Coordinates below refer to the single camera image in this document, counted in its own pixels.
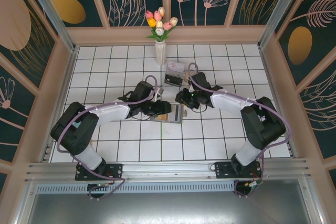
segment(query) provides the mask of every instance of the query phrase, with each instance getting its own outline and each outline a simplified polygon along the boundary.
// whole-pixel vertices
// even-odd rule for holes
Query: pink tulip
[[[156,21],[162,19],[161,14],[160,14],[158,11],[155,11],[155,12],[154,12],[154,19],[155,19]]]
[[[146,19],[149,19],[149,18],[154,18],[154,14],[148,10],[146,12]]]
[[[170,30],[173,27],[173,25],[170,22],[166,22],[163,24],[163,29],[166,31]]]

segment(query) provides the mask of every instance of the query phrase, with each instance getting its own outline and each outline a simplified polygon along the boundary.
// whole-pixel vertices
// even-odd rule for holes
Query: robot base
[[[110,176],[113,178],[121,178],[122,175],[122,164],[106,164],[105,172],[103,176]],[[76,165],[76,181],[95,181],[95,180],[106,180],[104,178],[99,178],[88,172],[83,166]]]
[[[245,166],[239,174],[233,170],[231,161],[216,162],[214,165],[216,178],[253,178],[253,173],[259,177],[261,176],[261,168],[258,161],[254,161]]]

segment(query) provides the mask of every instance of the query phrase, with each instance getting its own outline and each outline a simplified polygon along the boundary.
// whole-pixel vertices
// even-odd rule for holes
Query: golden circle
[[[18,51],[30,38],[31,21],[24,0],[0,0],[0,45]]]
[[[303,63],[310,53],[313,38],[309,29],[299,26],[295,28],[288,42],[288,56],[294,65]]]
[[[84,7],[77,0],[51,0],[61,19],[71,24],[85,20]]]

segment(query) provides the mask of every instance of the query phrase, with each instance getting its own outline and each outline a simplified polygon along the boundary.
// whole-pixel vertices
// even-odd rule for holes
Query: white vase
[[[166,55],[166,42],[158,42],[155,41],[155,55],[156,55],[156,63],[160,66],[163,66],[167,62],[167,55]]]

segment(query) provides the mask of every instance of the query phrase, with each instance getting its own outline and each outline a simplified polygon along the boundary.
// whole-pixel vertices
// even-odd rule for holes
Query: white tile floor
[[[243,97],[273,99],[256,45],[170,45],[167,55],[186,65],[196,61],[211,85]],[[155,63],[154,46],[81,47],[64,109],[75,101],[114,101],[150,74],[162,84],[164,71]],[[163,99],[174,102],[175,96],[165,91]],[[227,159],[244,144],[238,115],[211,108],[202,113],[186,111],[182,125],[135,119],[106,123],[96,128],[91,144],[109,162]],[[290,152],[281,145],[265,156],[290,157]],[[72,158],[53,150],[49,161],[71,162]]]

